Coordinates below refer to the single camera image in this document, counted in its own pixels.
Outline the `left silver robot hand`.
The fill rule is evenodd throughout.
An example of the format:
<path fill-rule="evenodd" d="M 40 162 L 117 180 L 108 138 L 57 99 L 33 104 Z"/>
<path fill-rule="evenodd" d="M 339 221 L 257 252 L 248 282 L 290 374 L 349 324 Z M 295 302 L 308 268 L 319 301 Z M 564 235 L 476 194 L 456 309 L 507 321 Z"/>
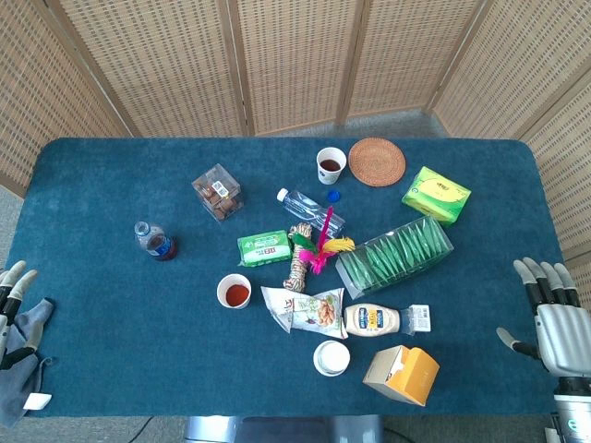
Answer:
<path fill-rule="evenodd" d="M 6 350 L 11 326 L 20 308 L 25 292 L 37 276 L 37 270 L 24 272 L 26 262 L 20 260 L 9 270 L 1 273 L 1 369 L 8 370 L 13 365 L 34 354 L 41 342 L 43 324 L 33 324 L 25 345 L 9 353 Z"/>

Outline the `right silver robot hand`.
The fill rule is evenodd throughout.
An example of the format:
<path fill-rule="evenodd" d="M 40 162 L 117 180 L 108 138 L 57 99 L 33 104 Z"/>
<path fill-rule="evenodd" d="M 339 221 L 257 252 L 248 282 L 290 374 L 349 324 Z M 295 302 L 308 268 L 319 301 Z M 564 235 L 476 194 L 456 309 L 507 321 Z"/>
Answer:
<path fill-rule="evenodd" d="M 590 377 L 590 314 L 581 307 L 573 277 L 561 263 L 516 259 L 530 304 L 537 343 L 519 341 L 496 328 L 499 339 L 516 353 L 542 362 L 555 377 Z"/>

